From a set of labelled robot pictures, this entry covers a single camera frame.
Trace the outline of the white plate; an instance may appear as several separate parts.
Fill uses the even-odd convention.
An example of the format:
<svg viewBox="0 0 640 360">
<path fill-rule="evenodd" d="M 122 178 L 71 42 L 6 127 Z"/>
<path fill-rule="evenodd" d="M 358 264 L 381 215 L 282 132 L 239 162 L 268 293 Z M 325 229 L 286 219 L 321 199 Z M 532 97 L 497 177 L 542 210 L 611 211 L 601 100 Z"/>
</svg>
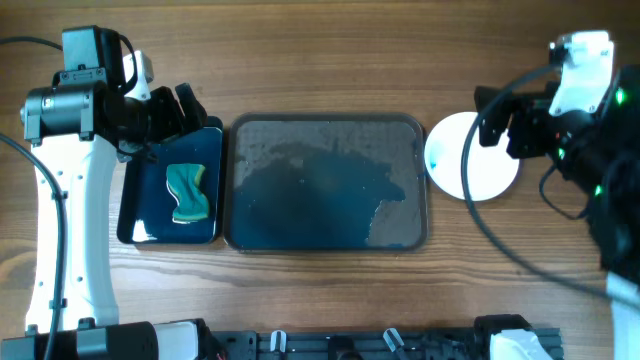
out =
<svg viewBox="0 0 640 360">
<path fill-rule="evenodd" d="M 447 194 L 463 200 L 461 156 L 464 141 L 476 112 L 460 112 L 441 120 L 429 133 L 424 159 L 433 182 Z M 474 201 L 493 199 L 516 179 L 520 161 L 506 153 L 508 136 L 503 134 L 495 147 L 482 147 L 476 131 L 469 150 L 468 185 Z"/>
</svg>

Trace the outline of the green yellow sponge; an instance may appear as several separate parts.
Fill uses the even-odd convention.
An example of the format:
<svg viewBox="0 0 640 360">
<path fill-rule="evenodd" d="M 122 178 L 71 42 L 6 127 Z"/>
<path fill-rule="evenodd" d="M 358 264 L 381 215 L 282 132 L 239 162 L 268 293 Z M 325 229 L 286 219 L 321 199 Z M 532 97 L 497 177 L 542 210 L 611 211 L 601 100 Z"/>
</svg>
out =
<svg viewBox="0 0 640 360">
<path fill-rule="evenodd" d="M 201 164 L 171 164 L 166 169 L 166 187 L 176 201 L 172 221 L 189 224 L 209 216 L 210 205 L 200 190 L 205 166 Z"/>
</svg>

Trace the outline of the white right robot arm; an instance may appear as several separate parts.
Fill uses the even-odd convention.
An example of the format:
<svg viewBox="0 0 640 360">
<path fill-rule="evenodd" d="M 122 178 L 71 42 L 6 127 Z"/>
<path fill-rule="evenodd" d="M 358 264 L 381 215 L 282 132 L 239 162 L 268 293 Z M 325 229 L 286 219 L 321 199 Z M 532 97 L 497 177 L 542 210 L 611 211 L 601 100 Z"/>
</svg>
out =
<svg viewBox="0 0 640 360">
<path fill-rule="evenodd" d="M 486 225 L 472 198 L 468 211 L 488 240 L 512 262 L 561 286 L 606 299 L 612 305 L 614 356 L 639 356 L 639 68 L 622 67 L 592 112 L 551 107 L 560 87 L 517 93 L 517 88 L 552 71 L 533 70 L 502 89 L 479 86 L 478 115 L 469 134 L 484 147 L 507 134 L 514 159 L 548 156 L 551 170 L 588 197 L 580 217 L 600 251 L 607 272 L 604 290 L 544 271 L 508 248 Z"/>
</svg>

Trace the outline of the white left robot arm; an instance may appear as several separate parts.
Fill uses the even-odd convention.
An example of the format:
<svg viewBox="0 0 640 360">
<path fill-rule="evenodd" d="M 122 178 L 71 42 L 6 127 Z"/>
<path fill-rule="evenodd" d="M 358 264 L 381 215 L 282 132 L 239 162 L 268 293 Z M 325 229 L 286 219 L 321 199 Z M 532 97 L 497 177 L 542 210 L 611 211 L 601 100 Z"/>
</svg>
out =
<svg viewBox="0 0 640 360">
<path fill-rule="evenodd" d="M 205 359 L 219 348 L 199 319 L 122 324 L 109 264 L 109 197 L 118 150 L 199 129 L 206 112 L 181 84 L 125 96 L 104 82 L 32 90 L 23 152 L 36 169 L 36 279 L 26 334 L 4 359 Z"/>
</svg>

